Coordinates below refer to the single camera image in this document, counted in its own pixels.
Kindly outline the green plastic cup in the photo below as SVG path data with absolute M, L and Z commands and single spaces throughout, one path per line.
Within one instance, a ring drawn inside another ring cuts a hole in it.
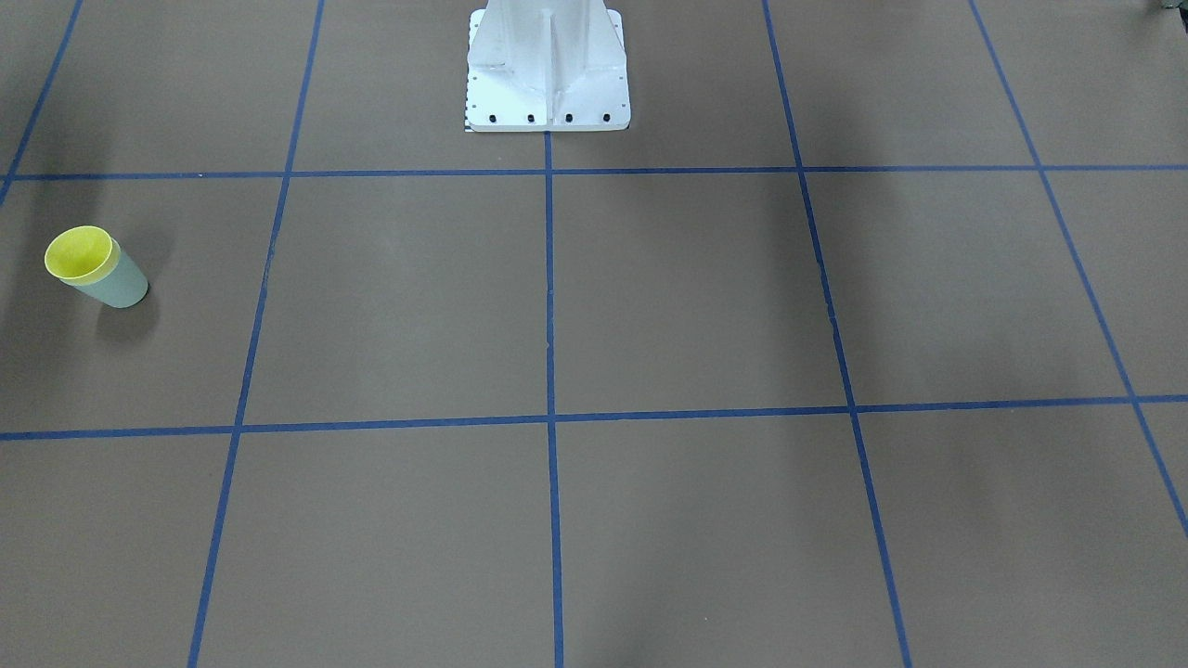
M 148 279 L 139 265 L 113 241 L 106 261 L 89 275 L 84 282 L 72 282 L 71 286 L 91 300 L 110 308 L 129 308 L 148 296 Z

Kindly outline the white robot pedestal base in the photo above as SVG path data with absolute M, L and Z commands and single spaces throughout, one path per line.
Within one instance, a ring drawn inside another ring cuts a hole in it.
M 589 133 L 628 128 L 621 13 L 602 1 L 488 1 L 470 13 L 465 130 Z

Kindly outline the yellow plastic cup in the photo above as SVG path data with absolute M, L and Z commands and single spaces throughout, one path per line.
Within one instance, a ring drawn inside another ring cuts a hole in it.
M 77 225 L 56 237 L 44 252 L 48 275 L 72 286 L 110 277 L 122 261 L 122 247 L 97 225 Z

